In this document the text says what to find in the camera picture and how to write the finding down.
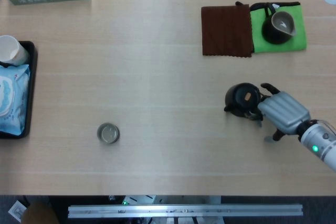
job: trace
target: table surface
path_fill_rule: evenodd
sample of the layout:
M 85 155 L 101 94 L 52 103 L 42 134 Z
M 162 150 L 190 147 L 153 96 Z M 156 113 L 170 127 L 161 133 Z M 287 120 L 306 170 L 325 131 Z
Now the table surface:
M 202 56 L 201 7 L 300 1 L 308 49 Z M 336 195 L 296 137 L 223 112 L 227 89 L 270 82 L 336 125 L 336 8 L 323 0 L 0 2 L 0 33 L 38 47 L 30 135 L 0 141 L 0 193 Z M 121 131 L 104 145 L 101 123 Z

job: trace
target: green mat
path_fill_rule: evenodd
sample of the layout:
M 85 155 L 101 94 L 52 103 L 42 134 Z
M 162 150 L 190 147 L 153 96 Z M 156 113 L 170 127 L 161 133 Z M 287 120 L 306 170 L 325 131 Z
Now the green mat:
M 283 6 L 279 7 L 277 11 L 285 11 L 290 13 L 294 19 L 296 35 L 292 37 L 289 41 L 281 45 L 274 45 L 264 40 L 261 33 L 262 24 L 266 18 L 265 10 L 258 9 L 251 13 L 252 22 L 252 37 L 254 44 L 254 52 L 286 52 L 286 51 L 298 51 L 307 48 L 307 38 L 305 23 L 303 20 L 301 5 L 297 6 Z

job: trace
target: blue package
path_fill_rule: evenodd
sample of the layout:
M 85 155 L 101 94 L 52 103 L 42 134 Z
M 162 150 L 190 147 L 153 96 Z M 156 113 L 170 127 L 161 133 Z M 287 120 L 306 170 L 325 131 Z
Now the blue package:
M 29 65 L 0 66 L 0 131 L 21 135 L 25 127 Z

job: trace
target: brown cloth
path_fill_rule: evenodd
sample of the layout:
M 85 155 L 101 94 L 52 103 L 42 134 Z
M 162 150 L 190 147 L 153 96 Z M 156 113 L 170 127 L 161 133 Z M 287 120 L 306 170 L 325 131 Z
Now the brown cloth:
M 203 55 L 251 57 L 253 50 L 250 8 L 202 7 Z

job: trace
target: metal cup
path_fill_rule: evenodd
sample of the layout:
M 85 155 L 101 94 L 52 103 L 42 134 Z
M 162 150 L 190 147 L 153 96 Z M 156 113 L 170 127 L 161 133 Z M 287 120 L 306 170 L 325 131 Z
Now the metal cup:
M 267 3 L 265 14 L 262 36 L 266 41 L 271 44 L 283 44 L 296 35 L 294 19 L 288 12 L 276 12 L 275 8 Z

